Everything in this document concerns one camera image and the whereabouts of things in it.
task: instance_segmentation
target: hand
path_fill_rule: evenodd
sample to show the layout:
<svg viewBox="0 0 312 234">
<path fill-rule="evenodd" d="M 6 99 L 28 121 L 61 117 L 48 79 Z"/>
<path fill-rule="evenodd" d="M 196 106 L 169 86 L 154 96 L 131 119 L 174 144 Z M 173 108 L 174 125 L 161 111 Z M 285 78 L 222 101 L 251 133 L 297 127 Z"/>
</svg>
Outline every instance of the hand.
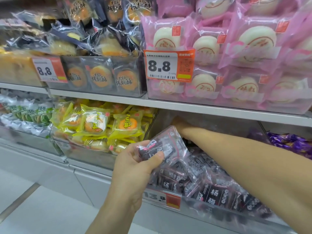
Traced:
<svg viewBox="0 0 312 234">
<path fill-rule="evenodd" d="M 172 120 L 171 125 L 175 126 L 177 128 L 177 131 L 181 135 L 181 137 L 186 138 L 186 139 L 188 139 L 187 130 L 189 128 L 193 128 L 193 126 L 191 124 L 189 124 L 188 122 L 186 122 L 184 119 L 182 119 L 179 116 L 175 117 Z"/>
<path fill-rule="evenodd" d="M 164 159 L 164 153 L 158 152 L 147 161 L 139 162 L 135 155 L 136 146 L 147 146 L 149 140 L 128 145 L 116 158 L 108 196 L 115 200 L 127 199 L 133 212 L 137 212 L 142 205 L 142 196 L 150 179 L 151 172 Z"/>
</svg>

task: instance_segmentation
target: price tag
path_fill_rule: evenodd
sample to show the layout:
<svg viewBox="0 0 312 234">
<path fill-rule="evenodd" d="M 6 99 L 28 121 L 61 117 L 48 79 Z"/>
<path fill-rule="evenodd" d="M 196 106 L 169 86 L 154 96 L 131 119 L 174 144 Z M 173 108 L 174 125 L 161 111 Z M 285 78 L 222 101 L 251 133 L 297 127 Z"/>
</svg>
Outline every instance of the price tag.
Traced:
<svg viewBox="0 0 312 234">
<path fill-rule="evenodd" d="M 195 49 L 175 52 L 144 50 L 144 54 L 147 78 L 192 81 Z"/>
<path fill-rule="evenodd" d="M 181 196 L 179 195 L 145 189 L 143 198 L 172 209 L 180 210 Z"/>
<path fill-rule="evenodd" d="M 41 81 L 68 82 L 59 57 L 33 58 L 33 63 Z"/>
</svg>

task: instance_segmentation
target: forearm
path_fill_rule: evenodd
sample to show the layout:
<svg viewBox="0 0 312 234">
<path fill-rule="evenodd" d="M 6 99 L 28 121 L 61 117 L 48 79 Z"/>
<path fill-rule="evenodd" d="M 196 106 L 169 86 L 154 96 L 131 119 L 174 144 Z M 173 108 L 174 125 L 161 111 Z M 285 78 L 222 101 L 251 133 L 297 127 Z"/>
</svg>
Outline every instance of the forearm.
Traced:
<svg viewBox="0 0 312 234">
<path fill-rule="evenodd" d="M 183 134 L 291 227 L 299 233 L 311 230 L 307 219 L 312 218 L 312 189 L 307 184 L 312 184 L 312 161 L 258 141 L 201 128 L 187 128 Z"/>
<path fill-rule="evenodd" d="M 85 234 L 127 234 L 135 212 L 122 195 L 110 191 Z"/>
</svg>

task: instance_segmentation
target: person's left hand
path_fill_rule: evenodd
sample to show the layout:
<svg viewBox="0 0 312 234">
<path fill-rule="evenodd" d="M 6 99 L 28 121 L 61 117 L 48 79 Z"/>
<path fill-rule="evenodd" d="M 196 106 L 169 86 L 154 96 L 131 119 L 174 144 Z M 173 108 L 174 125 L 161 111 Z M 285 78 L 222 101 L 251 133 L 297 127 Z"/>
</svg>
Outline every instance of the person's left hand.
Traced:
<svg viewBox="0 0 312 234">
<path fill-rule="evenodd" d="M 142 196 L 153 169 L 164 159 L 158 152 L 147 161 L 139 162 L 135 155 L 136 146 L 147 146 L 149 140 L 128 145 L 116 158 L 109 195 L 115 200 L 127 200 L 137 212 L 142 205 Z"/>
</svg>

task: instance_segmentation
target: floor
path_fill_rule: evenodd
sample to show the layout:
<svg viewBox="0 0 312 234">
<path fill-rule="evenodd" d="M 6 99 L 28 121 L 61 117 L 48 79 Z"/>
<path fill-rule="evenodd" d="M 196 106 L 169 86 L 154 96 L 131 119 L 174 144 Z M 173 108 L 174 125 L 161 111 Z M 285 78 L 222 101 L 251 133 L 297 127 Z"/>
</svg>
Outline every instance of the floor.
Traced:
<svg viewBox="0 0 312 234">
<path fill-rule="evenodd" d="M 1 234 L 84 234 L 97 212 L 92 206 L 0 170 Z M 133 223 L 129 234 L 158 233 Z"/>
</svg>

